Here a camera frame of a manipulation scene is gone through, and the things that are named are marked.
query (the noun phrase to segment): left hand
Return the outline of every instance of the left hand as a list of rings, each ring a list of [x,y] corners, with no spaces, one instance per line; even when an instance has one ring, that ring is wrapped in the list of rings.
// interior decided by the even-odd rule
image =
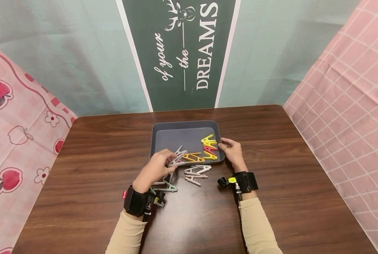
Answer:
[[[147,165],[144,166],[134,180],[133,189],[139,193],[147,192],[154,182],[157,182],[166,174],[175,171],[178,166],[167,168],[165,165],[176,157],[177,155],[168,149],[154,153]]]

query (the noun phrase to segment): hand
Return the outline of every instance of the hand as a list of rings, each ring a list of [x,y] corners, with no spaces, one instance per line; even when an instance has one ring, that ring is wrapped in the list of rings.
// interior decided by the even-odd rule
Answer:
[[[231,161],[234,171],[241,172],[241,171],[248,171],[247,166],[245,165],[245,161],[243,158],[243,151],[241,148],[241,144],[235,142],[231,139],[221,138],[223,143],[218,144],[220,149],[224,151],[227,156],[227,159]]]
[[[172,166],[170,168],[165,166],[175,158],[176,154],[168,149],[154,153],[147,165],[144,166],[134,180],[133,189],[139,193],[147,192],[154,182],[157,182],[166,174],[175,171],[177,166]]]

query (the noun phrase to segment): light blue wall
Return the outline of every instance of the light blue wall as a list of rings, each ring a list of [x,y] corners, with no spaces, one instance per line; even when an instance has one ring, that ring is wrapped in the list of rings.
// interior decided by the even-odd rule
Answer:
[[[242,0],[219,107],[289,98],[359,0]]]
[[[359,0],[242,0],[219,107],[283,104]],[[148,112],[115,0],[0,0],[0,49],[77,115]]]

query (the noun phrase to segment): wrist strap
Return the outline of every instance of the wrist strap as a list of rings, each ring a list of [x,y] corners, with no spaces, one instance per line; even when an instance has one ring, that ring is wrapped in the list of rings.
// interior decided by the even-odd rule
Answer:
[[[138,193],[133,189],[132,185],[130,185],[130,187],[127,190],[126,198],[124,200],[124,209],[128,214],[140,217],[144,214],[147,199],[148,192]]]
[[[255,175],[252,172],[237,172],[233,177],[237,180],[242,193],[249,193],[253,190],[258,190],[258,184],[255,180]]]

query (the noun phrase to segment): gray tray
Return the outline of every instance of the gray tray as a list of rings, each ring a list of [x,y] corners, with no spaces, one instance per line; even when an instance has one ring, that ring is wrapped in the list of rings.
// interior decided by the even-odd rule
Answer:
[[[212,120],[207,121],[182,121],[173,123],[157,123],[152,127],[151,152],[150,156],[163,149],[169,149],[175,152],[181,145],[182,150],[188,153],[202,152],[199,157],[206,157],[203,153],[203,144],[201,139],[213,134],[211,139],[221,143],[220,132],[217,123]],[[214,145],[218,150],[214,152],[218,159],[208,160],[201,163],[188,163],[187,165],[215,164],[224,160],[224,152]]]

